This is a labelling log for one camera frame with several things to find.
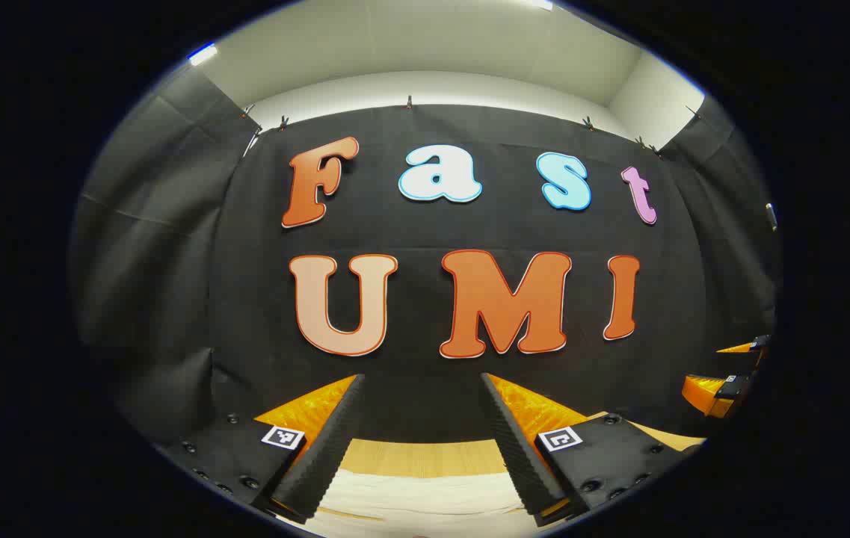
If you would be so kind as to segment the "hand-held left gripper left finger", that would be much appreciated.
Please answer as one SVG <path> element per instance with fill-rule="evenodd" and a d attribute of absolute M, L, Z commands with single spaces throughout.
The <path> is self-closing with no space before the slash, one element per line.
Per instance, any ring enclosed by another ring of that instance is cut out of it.
<path fill-rule="evenodd" d="M 158 452 L 231 501 L 304 524 L 359 429 L 364 384 L 354 374 L 259 415 L 220 413 Z"/>

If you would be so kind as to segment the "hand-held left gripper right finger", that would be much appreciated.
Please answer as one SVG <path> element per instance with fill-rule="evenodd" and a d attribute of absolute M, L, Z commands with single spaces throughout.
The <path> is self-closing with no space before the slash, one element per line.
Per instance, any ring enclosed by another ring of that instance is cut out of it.
<path fill-rule="evenodd" d="M 582 415 L 487 372 L 480 379 L 494 442 L 525 510 L 540 527 L 616 503 L 702 444 L 618 413 Z"/>

